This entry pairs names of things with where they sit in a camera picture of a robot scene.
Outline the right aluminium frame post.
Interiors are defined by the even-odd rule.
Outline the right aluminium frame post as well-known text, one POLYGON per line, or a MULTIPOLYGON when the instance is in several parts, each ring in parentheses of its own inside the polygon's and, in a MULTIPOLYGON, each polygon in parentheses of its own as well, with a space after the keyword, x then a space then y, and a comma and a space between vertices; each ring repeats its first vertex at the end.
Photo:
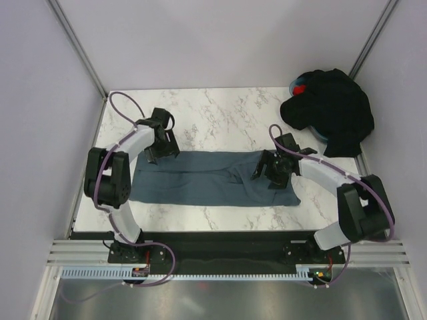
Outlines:
POLYGON ((375 22, 367 40, 362 46, 360 53, 358 54, 352 68, 350 69, 350 72, 348 73, 348 76, 351 79, 354 80, 359 74, 369 54, 373 50, 376 42, 379 40, 382 32, 385 30, 387 23, 389 22, 391 16, 395 12, 399 3, 400 3, 400 0, 388 0, 386 2, 386 5, 384 6, 381 14, 379 15, 377 21, 375 22))

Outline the red t shirt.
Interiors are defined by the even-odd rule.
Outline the red t shirt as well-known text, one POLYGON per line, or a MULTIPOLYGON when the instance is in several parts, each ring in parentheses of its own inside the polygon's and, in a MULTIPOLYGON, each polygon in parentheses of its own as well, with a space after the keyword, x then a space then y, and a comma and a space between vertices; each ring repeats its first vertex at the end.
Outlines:
POLYGON ((304 91, 306 90, 306 86, 305 85, 297 85, 293 88, 293 95, 299 95, 302 94, 304 91))

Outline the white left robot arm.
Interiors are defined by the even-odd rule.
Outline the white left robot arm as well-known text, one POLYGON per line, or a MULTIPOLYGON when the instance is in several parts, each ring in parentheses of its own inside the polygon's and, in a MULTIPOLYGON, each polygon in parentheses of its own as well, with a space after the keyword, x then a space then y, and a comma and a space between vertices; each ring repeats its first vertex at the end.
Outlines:
POLYGON ((85 196, 91 198, 96 209, 107 214, 115 240, 125 243, 123 254, 132 262, 144 259, 147 247, 141 242, 142 231, 129 204, 130 164, 140 155, 149 164, 179 155, 173 129, 168 125, 175 125, 173 115, 155 108, 150 118, 133 123, 131 130, 117 142, 105 148, 93 147, 87 156, 85 196))

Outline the aluminium front frame rail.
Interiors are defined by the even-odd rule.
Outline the aluminium front frame rail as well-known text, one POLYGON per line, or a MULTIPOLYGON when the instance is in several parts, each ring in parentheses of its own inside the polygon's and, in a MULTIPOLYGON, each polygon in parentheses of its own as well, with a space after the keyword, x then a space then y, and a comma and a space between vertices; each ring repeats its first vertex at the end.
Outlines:
MULTIPOLYGON (((55 240, 47 264, 53 266, 95 266, 107 263, 108 248, 100 240, 55 240)), ((350 267, 408 267, 410 260, 403 244, 362 241, 352 245, 350 267)))

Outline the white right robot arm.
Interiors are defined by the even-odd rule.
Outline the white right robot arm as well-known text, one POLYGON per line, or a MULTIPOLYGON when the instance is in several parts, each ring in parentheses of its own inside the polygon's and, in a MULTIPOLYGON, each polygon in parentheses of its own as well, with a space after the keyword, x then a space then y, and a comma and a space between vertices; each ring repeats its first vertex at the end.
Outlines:
POLYGON ((300 148, 291 133, 273 142, 276 151, 262 151, 252 180, 264 176, 270 181, 270 189, 285 189, 291 176, 297 175, 317 183, 337 201, 338 221, 317 230, 305 247, 310 261, 321 262, 332 248, 373 241, 387 230, 393 236, 395 220, 379 177, 353 175, 316 157, 316 150, 300 148))

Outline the grey-blue t shirt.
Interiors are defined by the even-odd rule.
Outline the grey-blue t shirt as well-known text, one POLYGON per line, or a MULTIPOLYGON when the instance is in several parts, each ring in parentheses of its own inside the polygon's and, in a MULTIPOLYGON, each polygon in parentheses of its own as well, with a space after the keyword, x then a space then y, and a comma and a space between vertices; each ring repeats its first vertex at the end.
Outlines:
POLYGON ((150 164, 140 156, 130 200, 140 203, 216 207, 296 207, 292 186, 270 189, 266 177, 252 179, 261 151, 183 151, 150 164))

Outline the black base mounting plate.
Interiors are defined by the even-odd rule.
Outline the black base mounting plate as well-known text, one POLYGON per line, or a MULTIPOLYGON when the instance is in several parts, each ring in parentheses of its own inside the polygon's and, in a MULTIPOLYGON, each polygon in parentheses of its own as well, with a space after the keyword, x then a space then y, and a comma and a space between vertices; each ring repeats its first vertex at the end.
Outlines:
POLYGON ((149 263, 156 274, 290 273, 297 265, 342 264, 344 252, 312 247, 311 231, 146 232, 143 247, 119 241, 108 262, 149 263))

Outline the aluminium frame post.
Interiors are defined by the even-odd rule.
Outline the aluminium frame post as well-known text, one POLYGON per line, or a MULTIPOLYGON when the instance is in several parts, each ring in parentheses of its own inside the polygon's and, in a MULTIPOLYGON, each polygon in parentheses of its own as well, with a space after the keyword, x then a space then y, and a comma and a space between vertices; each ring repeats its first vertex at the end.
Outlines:
POLYGON ((385 30, 387 23, 389 22, 391 16, 395 12, 399 3, 400 3, 400 0, 388 0, 386 2, 386 5, 384 6, 381 14, 379 15, 377 21, 375 22, 367 40, 362 46, 360 53, 358 54, 352 68, 350 69, 350 72, 348 73, 348 76, 351 79, 354 80, 359 74, 369 54, 373 50, 376 42, 379 40, 382 32, 385 30))
POLYGON ((107 99, 108 93, 105 89, 105 86, 102 84, 97 71, 95 70, 92 62, 89 59, 77 33, 75 32, 69 18, 67 17, 64 9, 62 8, 58 0, 46 0, 46 4, 52 10, 56 20, 58 21, 60 27, 66 35, 68 42, 75 51, 78 59, 83 65, 85 72, 91 79, 92 84, 95 86, 97 92, 100 94, 101 98, 105 101, 107 99))

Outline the left aluminium frame post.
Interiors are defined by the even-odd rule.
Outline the left aluminium frame post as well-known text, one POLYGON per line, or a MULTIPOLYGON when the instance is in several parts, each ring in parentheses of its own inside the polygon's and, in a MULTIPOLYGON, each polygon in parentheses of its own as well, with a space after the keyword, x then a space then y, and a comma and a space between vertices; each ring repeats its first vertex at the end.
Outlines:
POLYGON ((107 99, 108 93, 105 89, 105 86, 102 84, 97 71, 95 70, 92 62, 89 59, 77 33, 75 32, 69 18, 67 17, 64 9, 62 8, 58 0, 46 0, 46 4, 52 10, 56 20, 58 21, 60 27, 66 35, 68 42, 75 51, 78 59, 83 65, 85 72, 91 79, 92 84, 95 86, 97 92, 100 94, 101 98, 105 101, 107 99))

